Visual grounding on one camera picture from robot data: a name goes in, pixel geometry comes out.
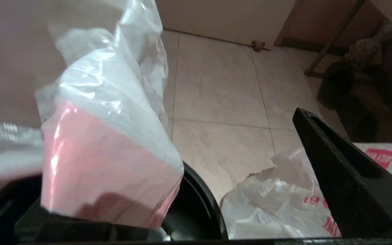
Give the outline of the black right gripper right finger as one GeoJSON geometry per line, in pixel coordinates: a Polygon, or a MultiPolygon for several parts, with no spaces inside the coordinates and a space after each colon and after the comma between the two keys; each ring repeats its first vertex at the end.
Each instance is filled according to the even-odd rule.
{"type": "Polygon", "coordinates": [[[392,239],[392,174],[316,114],[293,124],[342,237],[392,239]]]}

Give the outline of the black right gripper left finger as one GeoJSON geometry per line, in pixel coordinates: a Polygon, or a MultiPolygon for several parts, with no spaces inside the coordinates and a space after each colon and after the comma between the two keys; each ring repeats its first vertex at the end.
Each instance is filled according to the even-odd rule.
{"type": "Polygon", "coordinates": [[[49,213],[37,199],[16,222],[14,233],[21,241],[108,241],[112,225],[49,213]]]}

